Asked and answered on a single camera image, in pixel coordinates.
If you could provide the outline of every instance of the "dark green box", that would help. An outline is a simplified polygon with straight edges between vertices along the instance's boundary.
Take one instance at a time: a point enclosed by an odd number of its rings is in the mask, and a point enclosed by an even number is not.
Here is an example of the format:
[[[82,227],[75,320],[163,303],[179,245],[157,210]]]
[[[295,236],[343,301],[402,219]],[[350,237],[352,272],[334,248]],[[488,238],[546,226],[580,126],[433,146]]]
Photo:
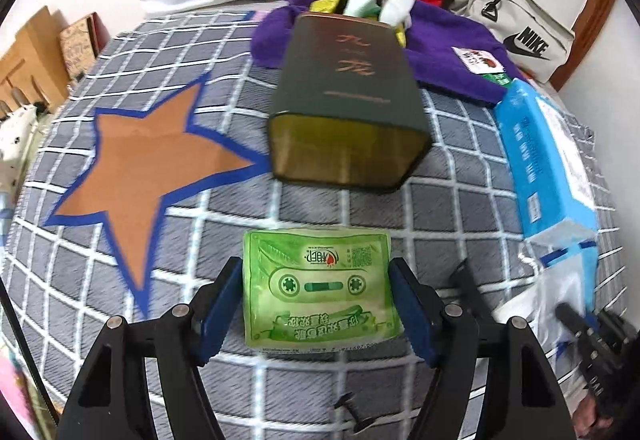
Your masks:
[[[271,103],[276,178],[398,189],[431,148],[422,94],[387,24],[307,12]]]

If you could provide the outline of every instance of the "plaid bedsheet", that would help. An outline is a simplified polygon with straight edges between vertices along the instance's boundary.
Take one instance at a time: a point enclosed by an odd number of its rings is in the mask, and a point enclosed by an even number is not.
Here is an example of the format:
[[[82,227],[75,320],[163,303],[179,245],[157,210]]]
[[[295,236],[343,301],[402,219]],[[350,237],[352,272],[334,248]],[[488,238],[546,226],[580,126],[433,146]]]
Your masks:
[[[42,226],[53,203],[94,155],[93,109],[146,110],[211,71],[196,122],[267,152],[264,128],[279,71],[252,64],[249,41],[257,25],[252,19],[251,12],[200,11],[150,20],[115,37],[53,122],[15,211],[2,280],[55,399],[65,400],[110,315],[141,318],[100,225]],[[446,299],[457,295],[448,285],[449,274],[467,256],[492,306],[529,286],[536,272],[518,252],[547,250],[522,244],[511,174],[492,112],[427,90],[423,94],[434,147],[398,192],[378,196],[293,186],[266,174],[170,207],[152,273],[151,317],[189,301],[199,286],[215,279],[229,256],[241,256],[246,230],[290,223],[388,229],[394,254],[404,256],[420,281]],[[625,267],[615,208],[593,158],[593,136],[573,117],[568,122],[598,206],[597,306],[622,313]],[[0,331],[17,352],[4,312]],[[404,338],[353,352],[272,356],[248,350],[243,335],[238,314],[222,353],[201,370],[229,439],[350,438],[353,423],[331,409],[347,391],[355,393],[363,415],[378,418],[361,438],[404,439],[433,376]],[[566,390],[575,360],[569,354],[556,360],[553,351],[548,356]],[[147,368],[158,436],[171,438],[155,362]],[[485,379],[481,362],[462,438],[474,436]]]

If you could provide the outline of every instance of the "beige nike bag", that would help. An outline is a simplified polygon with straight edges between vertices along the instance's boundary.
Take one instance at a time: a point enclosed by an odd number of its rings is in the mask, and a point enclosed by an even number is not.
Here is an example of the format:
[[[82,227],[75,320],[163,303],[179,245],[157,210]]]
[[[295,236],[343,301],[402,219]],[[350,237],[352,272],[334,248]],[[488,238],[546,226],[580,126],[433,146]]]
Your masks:
[[[446,5],[487,27],[511,60],[542,83],[569,58],[575,33],[533,0],[448,0]]]

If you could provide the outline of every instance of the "metal screw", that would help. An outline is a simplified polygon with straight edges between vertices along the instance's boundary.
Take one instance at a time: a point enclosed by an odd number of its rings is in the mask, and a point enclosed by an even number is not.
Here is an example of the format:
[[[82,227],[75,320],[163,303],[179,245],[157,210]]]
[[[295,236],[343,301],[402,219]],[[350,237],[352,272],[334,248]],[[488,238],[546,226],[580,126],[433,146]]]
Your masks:
[[[527,327],[527,321],[519,316],[511,319],[511,324],[513,324],[514,328],[517,328],[518,330],[524,330]]]
[[[345,393],[340,397],[340,399],[338,399],[338,402],[334,404],[334,409],[343,407],[349,412],[349,414],[353,417],[353,421],[356,423],[356,425],[353,427],[353,434],[356,435],[364,431],[367,427],[371,426],[376,421],[376,419],[372,417],[361,419],[360,414],[353,405],[352,401],[353,393]]]
[[[189,305],[179,304],[171,308],[171,314],[174,317],[184,317],[189,313]]]
[[[460,305],[448,304],[444,307],[444,313],[449,317],[460,317],[462,315],[462,308]]]
[[[110,328],[111,330],[113,330],[114,328],[117,328],[121,324],[122,324],[122,317],[120,317],[119,315],[114,315],[113,317],[109,317],[109,320],[107,321],[107,328]]]

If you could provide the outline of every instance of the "human hand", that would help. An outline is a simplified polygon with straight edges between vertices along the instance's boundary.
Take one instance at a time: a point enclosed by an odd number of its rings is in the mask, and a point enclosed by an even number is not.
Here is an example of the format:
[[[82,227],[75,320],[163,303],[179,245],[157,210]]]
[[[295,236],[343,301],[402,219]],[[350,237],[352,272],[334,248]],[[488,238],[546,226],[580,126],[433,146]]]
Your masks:
[[[587,435],[595,430],[605,430],[613,422],[612,418],[598,418],[596,399],[591,392],[578,404],[572,420],[574,422],[575,435],[578,438],[586,438]]]

